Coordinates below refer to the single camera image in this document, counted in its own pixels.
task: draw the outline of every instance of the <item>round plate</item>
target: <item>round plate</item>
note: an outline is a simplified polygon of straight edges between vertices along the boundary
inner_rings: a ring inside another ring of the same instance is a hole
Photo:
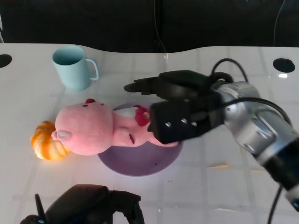
[[[116,107],[120,110],[145,103],[128,103]],[[105,152],[98,154],[102,162],[111,170],[128,176],[147,176],[158,173],[170,166],[182,151],[183,144],[175,147],[156,146],[146,142],[139,147],[111,146]]]

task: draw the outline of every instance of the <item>small debris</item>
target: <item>small debris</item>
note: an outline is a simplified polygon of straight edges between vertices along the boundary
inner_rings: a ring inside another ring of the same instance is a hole
[[[228,168],[228,164],[220,164],[220,165],[216,165],[216,166],[211,166],[208,168],[213,168],[213,169],[224,169],[224,168]]]
[[[253,169],[252,171],[257,171],[257,172],[266,172],[264,169]]]
[[[238,212],[236,210],[232,210],[232,209],[223,209],[223,208],[217,208],[217,209],[213,209],[214,211],[231,211],[231,212]]]

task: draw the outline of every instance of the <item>white tiled table surface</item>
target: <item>white tiled table surface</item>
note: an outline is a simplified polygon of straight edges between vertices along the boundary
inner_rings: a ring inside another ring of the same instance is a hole
[[[179,158],[165,171],[148,177],[126,177],[109,170],[97,156],[71,154],[61,161],[39,160],[29,144],[36,126],[55,119],[66,105],[94,98],[111,107],[146,100],[123,86],[135,79],[171,70],[193,70],[208,75],[220,59],[231,57],[245,68],[261,96],[283,107],[299,130],[299,73],[279,78],[272,62],[289,58],[299,68],[298,48],[207,47],[172,54],[111,53],[84,47],[95,58],[100,79],[80,93],[65,90],[51,62],[62,45],[0,44],[11,64],[0,69],[0,223],[18,224],[36,214],[34,194],[47,209],[77,183],[106,185],[142,197],[146,224],[264,224],[277,184],[242,151],[224,126],[201,138],[188,140]],[[243,80],[238,68],[223,63],[217,70]],[[228,168],[210,166],[228,164]],[[299,214],[284,197],[273,224],[297,223]],[[121,214],[114,223],[124,224]]]

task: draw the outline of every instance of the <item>round hole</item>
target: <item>round hole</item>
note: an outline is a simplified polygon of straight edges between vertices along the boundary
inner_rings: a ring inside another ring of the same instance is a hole
[[[12,59],[13,58],[10,55],[0,55],[0,68],[8,66]]]
[[[295,70],[294,63],[286,58],[278,58],[273,61],[273,66],[276,70],[283,72],[283,73],[289,73]]]

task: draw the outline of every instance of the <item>doll body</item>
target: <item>doll body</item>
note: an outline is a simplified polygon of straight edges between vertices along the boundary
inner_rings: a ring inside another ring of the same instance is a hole
[[[140,105],[136,105],[135,116],[126,117],[103,103],[87,99],[84,104],[67,106],[59,112],[52,137],[81,155],[102,153],[111,146],[137,147],[146,141],[165,147],[178,144],[160,143],[147,131],[149,124],[149,112]]]

